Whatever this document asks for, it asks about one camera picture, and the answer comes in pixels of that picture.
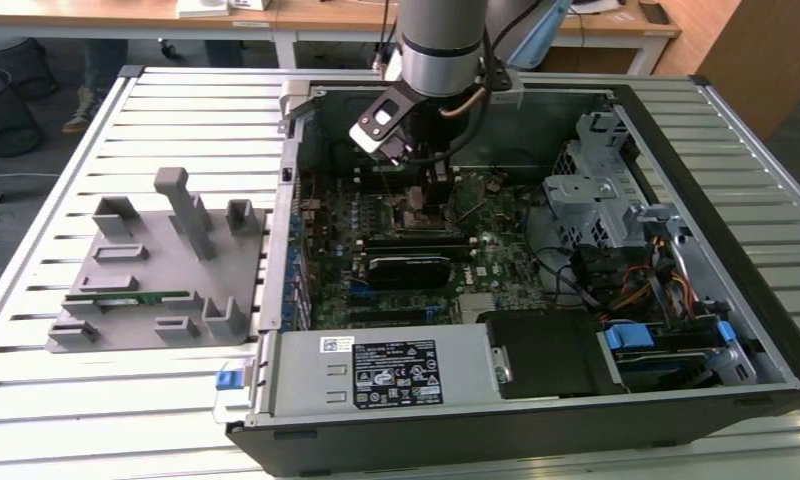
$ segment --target screw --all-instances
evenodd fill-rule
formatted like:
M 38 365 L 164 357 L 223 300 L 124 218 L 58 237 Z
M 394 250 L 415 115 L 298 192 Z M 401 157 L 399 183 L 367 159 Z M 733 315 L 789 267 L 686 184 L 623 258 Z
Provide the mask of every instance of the screw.
M 495 379 L 498 380 L 498 383 L 510 382 L 510 374 L 505 367 L 495 367 Z

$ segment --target power supply label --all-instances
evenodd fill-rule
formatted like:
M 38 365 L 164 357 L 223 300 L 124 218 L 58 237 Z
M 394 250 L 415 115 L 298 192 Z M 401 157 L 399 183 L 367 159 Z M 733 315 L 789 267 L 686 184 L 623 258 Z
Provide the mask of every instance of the power supply label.
M 358 343 L 353 360 L 361 410 L 445 403 L 435 340 Z

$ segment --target black mesh trash can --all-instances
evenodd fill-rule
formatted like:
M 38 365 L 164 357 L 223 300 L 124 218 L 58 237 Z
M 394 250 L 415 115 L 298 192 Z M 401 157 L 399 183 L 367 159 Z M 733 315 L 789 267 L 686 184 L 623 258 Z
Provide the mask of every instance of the black mesh trash can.
M 35 38 L 0 37 L 0 70 L 12 75 L 12 86 L 24 98 L 43 98 L 59 86 Z
M 30 152 L 44 140 L 44 132 L 11 85 L 12 75 L 0 70 L 0 157 Z

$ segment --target blue latch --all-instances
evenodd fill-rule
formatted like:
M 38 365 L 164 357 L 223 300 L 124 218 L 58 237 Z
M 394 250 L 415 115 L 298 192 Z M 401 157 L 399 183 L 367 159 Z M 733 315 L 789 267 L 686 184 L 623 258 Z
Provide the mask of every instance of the blue latch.
M 655 346 L 650 327 L 642 323 L 618 323 L 613 325 L 605 331 L 605 339 L 609 341 L 611 350 Z
M 441 305 L 433 305 L 433 306 L 427 307 L 427 321 L 429 322 L 433 322 L 434 318 L 437 318 L 437 313 L 439 313 L 439 310 L 442 310 Z
M 222 370 L 216 373 L 216 390 L 240 390 L 246 387 L 243 370 Z
M 736 330 L 733 329 L 733 325 L 726 320 L 721 320 L 718 322 L 718 331 L 721 332 L 721 336 L 723 337 L 723 341 L 730 343 L 736 340 Z

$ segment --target person's leg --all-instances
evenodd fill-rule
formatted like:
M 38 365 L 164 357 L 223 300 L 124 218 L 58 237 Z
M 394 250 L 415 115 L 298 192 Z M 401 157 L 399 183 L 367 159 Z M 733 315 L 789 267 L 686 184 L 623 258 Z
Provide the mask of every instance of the person's leg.
M 238 40 L 206 40 L 208 63 L 214 68 L 243 68 L 243 50 Z
M 79 92 L 80 105 L 72 119 L 63 125 L 63 133 L 87 131 L 127 61 L 127 40 L 86 41 L 86 79 Z

